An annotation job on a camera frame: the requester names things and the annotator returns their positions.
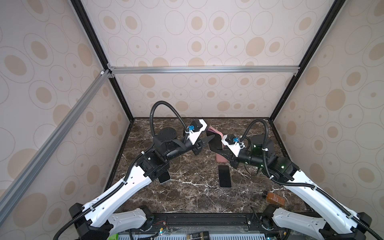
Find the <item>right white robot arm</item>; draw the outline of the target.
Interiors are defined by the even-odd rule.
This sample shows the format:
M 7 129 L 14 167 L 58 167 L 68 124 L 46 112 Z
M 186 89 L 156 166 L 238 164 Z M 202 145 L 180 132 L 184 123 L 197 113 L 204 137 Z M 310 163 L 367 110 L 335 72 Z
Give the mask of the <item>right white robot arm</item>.
M 232 167 L 239 164 L 257 167 L 272 182 L 300 197 L 319 217 L 310 219 L 276 208 L 272 222 L 281 228 L 311 236 L 317 240 L 364 240 L 366 233 L 380 240 L 371 229 L 371 217 L 357 213 L 341 204 L 316 185 L 290 159 L 275 155 L 274 142 L 269 138 L 269 127 L 264 119 L 253 120 L 241 136 L 220 137 L 224 156 Z

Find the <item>pink phone case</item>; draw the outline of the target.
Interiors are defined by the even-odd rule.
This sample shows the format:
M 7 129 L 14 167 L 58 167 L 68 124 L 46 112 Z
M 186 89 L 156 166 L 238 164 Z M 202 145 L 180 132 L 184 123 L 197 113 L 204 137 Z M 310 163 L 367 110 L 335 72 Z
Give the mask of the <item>pink phone case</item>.
M 220 164 L 226 164 L 229 162 L 224 156 L 220 154 L 216 154 L 216 161 L 217 163 L 220 163 Z

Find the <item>phone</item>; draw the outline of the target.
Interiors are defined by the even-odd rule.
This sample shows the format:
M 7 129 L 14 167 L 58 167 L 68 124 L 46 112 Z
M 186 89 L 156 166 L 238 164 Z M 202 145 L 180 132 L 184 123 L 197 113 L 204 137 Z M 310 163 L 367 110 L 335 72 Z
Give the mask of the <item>phone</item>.
M 171 176 L 169 173 L 164 173 L 158 177 L 160 184 L 165 184 L 171 180 Z
M 223 150 L 222 138 L 224 136 L 223 133 L 212 126 L 209 126 L 208 129 L 206 130 L 206 134 L 208 137 L 213 137 L 209 141 L 209 149 L 214 153 L 218 153 L 219 151 L 222 151 Z

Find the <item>purple smartphone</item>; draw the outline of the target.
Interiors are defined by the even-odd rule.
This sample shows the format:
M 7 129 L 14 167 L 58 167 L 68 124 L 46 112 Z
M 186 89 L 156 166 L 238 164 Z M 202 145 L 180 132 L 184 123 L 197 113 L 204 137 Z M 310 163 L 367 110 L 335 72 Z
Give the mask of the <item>purple smartphone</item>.
M 232 181 L 231 181 L 231 174 L 230 174 L 230 168 L 227 165 L 219 165 L 218 166 L 219 171 L 219 185 L 221 188 L 231 188 L 232 187 Z

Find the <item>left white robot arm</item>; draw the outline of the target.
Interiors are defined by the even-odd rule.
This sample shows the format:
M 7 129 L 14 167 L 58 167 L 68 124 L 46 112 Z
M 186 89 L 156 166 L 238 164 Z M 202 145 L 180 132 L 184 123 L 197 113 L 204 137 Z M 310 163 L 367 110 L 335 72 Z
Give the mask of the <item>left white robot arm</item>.
M 158 106 L 168 107 L 183 126 L 183 138 L 178 139 L 176 130 L 164 128 L 155 132 L 154 114 Z M 203 119 L 193 120 L 186 125 L 176 109 L 166 101 L 156 102 L 150 111 L 150 130 L 153 142 L 130 164 L 125 176 L 100 196 L 85 205 L 74 204 L 72 219 L 54 235 L 57 240 L 71 225 L 74 225 L 81 240 L 107 240 L 125 229 L 139 229 L 151 221 L 151 214 L 138 208 L 122 214 L 118 220 L 115 211 L 139 190 L 154 180 L 169 178 L 170 161 L 189 151 L 198 155 L 213 137 L 201 138 L 208 128 Z

